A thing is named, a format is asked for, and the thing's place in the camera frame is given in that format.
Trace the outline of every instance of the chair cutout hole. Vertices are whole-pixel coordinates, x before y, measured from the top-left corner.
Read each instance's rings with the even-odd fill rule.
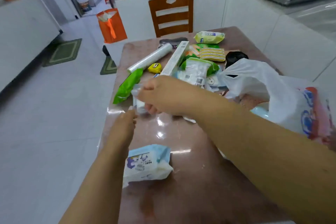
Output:
[[[166,0],[166,3],[170,4],[170,5],[173,4],[173,3],[175,3],[175,2],[176,2],[176,0]]]

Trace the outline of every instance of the person's left hand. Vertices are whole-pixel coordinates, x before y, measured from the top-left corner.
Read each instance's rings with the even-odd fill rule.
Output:
[[[137,115],[134,110],[120,114],[110,130],[105,147],[116,150],[128,150],[133,139],[137,123],[136,118]]]

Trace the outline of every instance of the green rug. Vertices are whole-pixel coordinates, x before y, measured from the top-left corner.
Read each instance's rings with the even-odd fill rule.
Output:
[[[52,66],[75,60],[78,55],[82,39],[63,41],[52,45],[52,55],[44,61],[43,67]]]
[[[117,66],[114,63],[113,59],[110,56],[106,56],[103,68],[100,71],[101,75],[105,74],[115,74],[117,72]]]

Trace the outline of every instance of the yellow striped cloth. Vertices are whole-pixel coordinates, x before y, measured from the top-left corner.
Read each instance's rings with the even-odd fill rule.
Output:
[[[224,49],[219,48],[201,48],[199,50],[199,57],[211,61],[225,61]]]

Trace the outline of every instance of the hand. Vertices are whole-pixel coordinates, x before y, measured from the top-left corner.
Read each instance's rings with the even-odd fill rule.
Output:
[[[120,114],[110,129],[105,148],[117,151],[128,151],[137,123],[136,118],[137,115],[134,110]]]
[[[150,114],[166,112],[192,117],[207,91],[171,76],[160,75],[144,84],[137,98]]]

